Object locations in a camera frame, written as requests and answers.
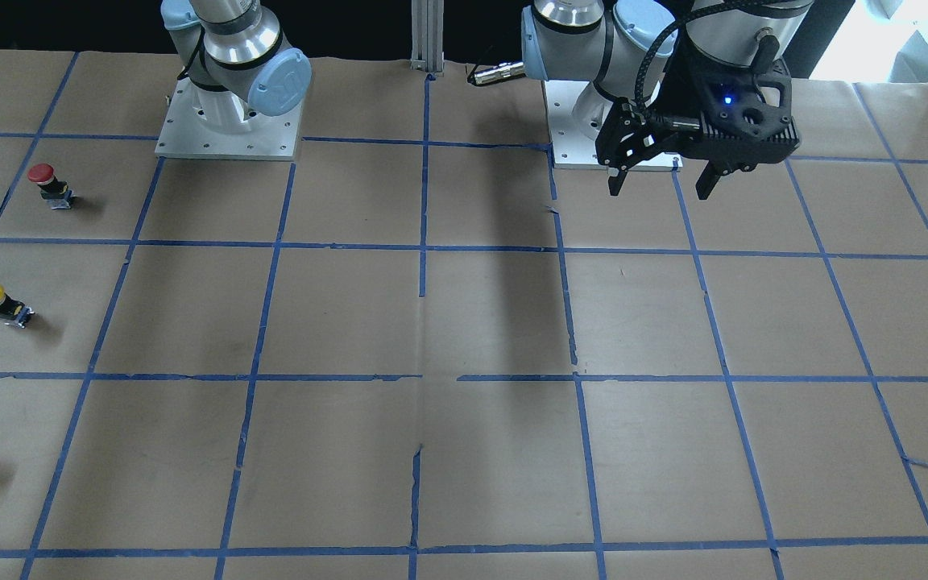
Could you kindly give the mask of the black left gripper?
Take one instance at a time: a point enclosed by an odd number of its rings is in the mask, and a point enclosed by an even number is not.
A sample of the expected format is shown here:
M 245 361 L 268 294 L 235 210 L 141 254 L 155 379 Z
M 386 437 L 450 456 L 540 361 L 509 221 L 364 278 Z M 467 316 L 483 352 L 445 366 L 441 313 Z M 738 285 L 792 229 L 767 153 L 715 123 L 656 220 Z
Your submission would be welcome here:
M 596 159 L 607 168 L 608 193 L 619 196 L 629 172 L 670 172 L 682 167 L 674 150 L 675 135 L 684 118 L 647 109 L 643 113 L 629 101 L 608 106 L 595 140 Z M 707 201 L 722 177 L 732 174 L 730 163 L 706 163 L 695 184 L 700 201 Z

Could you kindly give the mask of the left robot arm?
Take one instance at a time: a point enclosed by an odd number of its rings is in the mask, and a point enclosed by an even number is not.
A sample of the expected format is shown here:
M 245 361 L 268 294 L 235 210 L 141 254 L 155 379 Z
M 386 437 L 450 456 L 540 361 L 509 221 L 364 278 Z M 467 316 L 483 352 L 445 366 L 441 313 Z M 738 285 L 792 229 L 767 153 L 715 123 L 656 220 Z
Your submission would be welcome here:
M 810 1 L 534 1 L 522 16 L 528 77 L 585 81 L 607 106 L 593 129 L 608 191 L 663 153 L 701 160 L 704 201 L 722 177 L 802 145 L 783 58 Z

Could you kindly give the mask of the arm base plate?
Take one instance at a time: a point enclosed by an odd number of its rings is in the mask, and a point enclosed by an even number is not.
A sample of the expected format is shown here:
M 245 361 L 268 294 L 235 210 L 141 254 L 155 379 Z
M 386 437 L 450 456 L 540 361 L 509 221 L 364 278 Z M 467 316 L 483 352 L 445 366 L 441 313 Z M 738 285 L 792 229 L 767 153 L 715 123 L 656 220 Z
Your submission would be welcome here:
M 558 168 L 604 170 L 595 140 L 611 102 L 588 81 L 544 82 L 546 121 Z
M 265 73 L 265 110 L 207 81 L 202 71 L 178 73 L 159 129 L 155 155 L 184 160 L 292 162 L 297 154 L 305 97 L 313 80 L 306 62 L 284 64 Z

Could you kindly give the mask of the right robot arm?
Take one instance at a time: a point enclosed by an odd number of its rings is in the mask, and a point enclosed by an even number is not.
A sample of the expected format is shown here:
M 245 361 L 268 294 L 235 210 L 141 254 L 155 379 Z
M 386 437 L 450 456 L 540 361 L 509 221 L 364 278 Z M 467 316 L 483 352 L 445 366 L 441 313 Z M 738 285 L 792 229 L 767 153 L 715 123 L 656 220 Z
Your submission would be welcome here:
M 159 11 L 176 56 L 0 49 L 0 153 L 35 146 L 1 238 L 117 239 L 158 161 L 152 241 L 260 242 L 279 217 L 312 64 L 258 1 Z

